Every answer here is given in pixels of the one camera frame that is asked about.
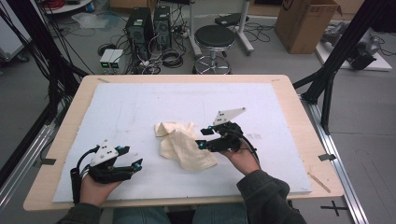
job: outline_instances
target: white device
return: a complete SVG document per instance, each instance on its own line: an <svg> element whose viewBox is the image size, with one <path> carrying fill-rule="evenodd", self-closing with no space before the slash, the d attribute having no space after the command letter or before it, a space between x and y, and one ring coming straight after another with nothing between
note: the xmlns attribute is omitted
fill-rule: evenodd
<svg viewBox="0 0 396 224"><path fill-rule="evenodd" d="M102 58L100 59L100 64L103 69L103 73L105 75L111 73L111 68L110 68L110 60L111 56L113 55L114 49L106 49L105 52L103 53Z"/></svg>
<svg viewBox="0 0 396 224"><path fill-rule="evenodd" d="M247 109L244 107L232 110L221 110L216 116L215 121L213 121L213 125L216 126L219 124L227 123L228 121L234 119L236 116L242 114L246 110Z"/></svg>
<svg viewBox="0 0 396 224"><path fill-rule="evenodd" d="M112 74L119 74L123 71L123 58L123 49L114 49L109 61Z"/></svg>
<svg viewBox="0 0 396 224"><path fill-rule="evenodd" d="M92 158L90 166L95 166L104 161L109 161L119 156L119 152L105 140Z"/></svg>

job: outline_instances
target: stool seat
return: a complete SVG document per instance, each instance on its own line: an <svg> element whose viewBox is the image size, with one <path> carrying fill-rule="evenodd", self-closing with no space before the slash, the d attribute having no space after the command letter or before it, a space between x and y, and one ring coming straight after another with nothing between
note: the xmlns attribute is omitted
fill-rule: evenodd
<svg viewBox="0 0 396 224"><path fill-rule="evenodd" d="M220 25L207 25L195 32L195 42L202 47L222 49L228 48L235 41L235 34Z"/></svg>

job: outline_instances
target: black stool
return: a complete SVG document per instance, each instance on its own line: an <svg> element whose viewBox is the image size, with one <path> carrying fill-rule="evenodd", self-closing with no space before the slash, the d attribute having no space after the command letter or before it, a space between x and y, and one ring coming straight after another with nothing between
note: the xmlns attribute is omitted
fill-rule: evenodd
<svg viewBox="0 0 396 224"><path fill-rule="evenodd" d="M216 56L217 51L229 49L235 41L235 34L230 29L220 25L207 25L195 32L195 43L201 48L208 49L210 56L203 56L195 62L192 69L194 74L231 74L230 64L222 57Z"/></svg>

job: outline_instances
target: cardboard box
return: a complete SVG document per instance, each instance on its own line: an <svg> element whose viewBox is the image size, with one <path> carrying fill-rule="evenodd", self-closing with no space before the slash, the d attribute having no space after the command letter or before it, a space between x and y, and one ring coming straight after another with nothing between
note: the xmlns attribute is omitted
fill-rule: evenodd
<svg viewBox="0 0 396 224"><path fill-rule="evenodd" d="M289 53L313 53L337 8L333 0L284 0L276 34Z"/></svg>
<svg viewBox="0 0 396 224"><path fill-rule="evenodd" d="M334 0L338 5L340 5L341 13L343 14L355 14L364 0Z"/></svg>
<svg viewBox="0 0 396 224"><path fill-rule="evenodd" d="M149 7L153 12L158 0L110 0L110 7L128 11L134 7Z"/></svg>

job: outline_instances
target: wooden table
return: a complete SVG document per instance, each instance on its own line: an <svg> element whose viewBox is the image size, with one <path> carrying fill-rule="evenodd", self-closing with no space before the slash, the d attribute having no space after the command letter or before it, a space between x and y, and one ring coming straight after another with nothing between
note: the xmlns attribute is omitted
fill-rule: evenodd
<svg viewBox="0 0 396 224"><path fill-rule="evenodd" d="M53 203L58 182L61 178L64 161L71 148L91 103L95 88L99 83L271 83L282 108L290 133L298 148L304 168L313 191L309 194L290 195L289 199L339 197L344 194L343 187L329 161L321 161L318 156L325 154L324 148L306 115L305 110L292 87L290 80L282 75L232 75L232 76L88 76L85 77L62 123L47 158L56 159L54 165L43 165L23 204L27 211L68 209L72 203ZM107 202L104 207L181 205L198 203L241 202L240 196L183 198L162 200L140 200Z"/></svg>

